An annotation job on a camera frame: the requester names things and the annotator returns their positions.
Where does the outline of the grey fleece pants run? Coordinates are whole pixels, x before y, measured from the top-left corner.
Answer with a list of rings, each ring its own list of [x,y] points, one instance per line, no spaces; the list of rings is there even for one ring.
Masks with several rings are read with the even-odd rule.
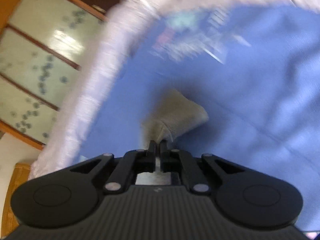
[[[209,115],[202,106],[172,89],[142,120],[139,146],[147,149],[151,141],[166,141],[168,148],[175,148],[179,137],[208,121]]]

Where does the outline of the blue patterned bed sheet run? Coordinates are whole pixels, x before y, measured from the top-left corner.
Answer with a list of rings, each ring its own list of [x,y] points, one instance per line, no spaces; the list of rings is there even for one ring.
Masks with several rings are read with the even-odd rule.
[[[241,6],[161,18],[122,67],[80,157],[140,148],[142,122],[171,89],[209,116],[178,148],[295,185],[304,200],[297,226],[319,230],[318,13]]]

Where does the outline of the frosted glass sliding door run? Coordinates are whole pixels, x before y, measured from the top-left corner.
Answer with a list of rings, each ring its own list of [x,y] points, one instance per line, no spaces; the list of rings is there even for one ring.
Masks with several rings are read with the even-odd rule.
[[[1,130],[42,149],[101,13],[80,0],[1,0]]]

